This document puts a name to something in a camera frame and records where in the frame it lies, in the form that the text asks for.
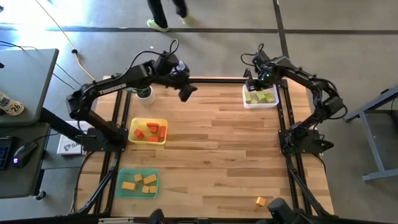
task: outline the keyboard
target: keyboard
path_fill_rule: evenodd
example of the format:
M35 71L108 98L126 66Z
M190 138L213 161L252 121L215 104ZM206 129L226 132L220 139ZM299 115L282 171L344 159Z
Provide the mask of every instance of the keyboard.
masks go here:
M13 137L0 137L0 170L8 168L15 142Z

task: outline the sneaker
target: sneaker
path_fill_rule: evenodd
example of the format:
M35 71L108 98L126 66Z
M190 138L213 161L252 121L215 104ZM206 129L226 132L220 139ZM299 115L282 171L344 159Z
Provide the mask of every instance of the sneaker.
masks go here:
M155 20L153 20L153 19L148 19L147 25L149 26L149 28L157 30L157 31L161 31L161 32L169 31L169 28L161 28L159 25L156 24Z
M189 14L185 16L184 18L181 17L182 23L185 25L191 25L193 23L193 17L191 17Z

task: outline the yellow cable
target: yellow cable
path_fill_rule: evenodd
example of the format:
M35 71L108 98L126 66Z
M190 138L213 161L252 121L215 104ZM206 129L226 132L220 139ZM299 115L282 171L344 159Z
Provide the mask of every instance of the yellow cable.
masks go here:
M38 0L35 0L37 2L37 4L39 4L39 6L44 10L44 12L54 21L54 23L58 26L58 28L62 31L62 33L64 34L64 36L67 38L67 40L69 41L70 47L72 48L72 53L75 54L75 58L77 61L77 64L80 66L80 68L85 71L85 73L92 78L93 80L95 80L95 78L89 73L87 72L87 70L85 70L85 68L81 65L79 58L77 57L77 50L75 49L75 47L72 44L72 41L70 41L69 37L67 36L67 34L63 31L63 29L58 25L58 23L55 21L55 19L53 19L53 17L44 9L44 7L38 2Z

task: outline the wooden table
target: wooden table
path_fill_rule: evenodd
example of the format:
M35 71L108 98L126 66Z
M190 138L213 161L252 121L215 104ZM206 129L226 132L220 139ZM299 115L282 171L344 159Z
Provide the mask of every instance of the wooden table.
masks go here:
M311 113L306 90L288 82L295 120L302 121ZM132 97L127 127L135 117L166 119L167 142L164 146L128 142L119 168L158 169L159 193L156 199L115 197L112 216L148 217L161 208L166 217L261 218L271 215L266 207L256 209L258 196L266 198L267 203L284 198L291 205L276 107L245 109L242 84L194 85L198 90L186 103L179 100L177 91L157 85L152 86L156 100L150 106L142 106ZM106 120L111 120L115 98L113 93L98 100L96 112ZM97 187L103 156L97 152L87 160L80 177L77 208ZM325 210L333 213L321 162L312 155L302 157L308 187ZM303 208L299 190L298 195Z

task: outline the concrete floor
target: concrete floor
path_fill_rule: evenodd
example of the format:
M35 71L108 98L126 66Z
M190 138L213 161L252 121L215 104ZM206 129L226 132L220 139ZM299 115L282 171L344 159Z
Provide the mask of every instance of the concrete floor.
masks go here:
M145 27L150 11L140 0L49 0L43 5L63 26ZM7 0L0 22L18 31L1 29L0 39L37 48L58 48L58 64L79 82L89 81L70 53L61 32L46 32L52 21L34 1ZM184 28L170 1L163 1L169 26ZM192 75L240 77L245 66L239 56L253 52L261 42L271 56L281 54L277 33L265 34L248 29L276 29L272 0L187 0L195 27L212 32L67 32L82 54L82 64L96 78L122 72L140 50L161 51L174 38L180 40L178 57L191 68ZM398 2L395 0L279 0L285 29L318 29L323 34L287 34L290 58L319 77L331 80L339 89L350 111L398 83L395 62L398 35L331 35L331 30L397 30ZM221 33L217 28L247 29ZM140 62L153 58L143 55ZM65 74L54 71L78 88ZM64 99L73 92L60 80L51 80L45 107L69 119ZM359 121L350 124L327 121L319 126L335 147L325 153L328 183L335 213L345 218L398 223L398 179L365 184L361 174L376 171L370 147ZM0 200L0 220L48 217L66 214L78 169L46 171L42 188L48 193L41 201L32 197ZM20 208L19 213L12 208Z

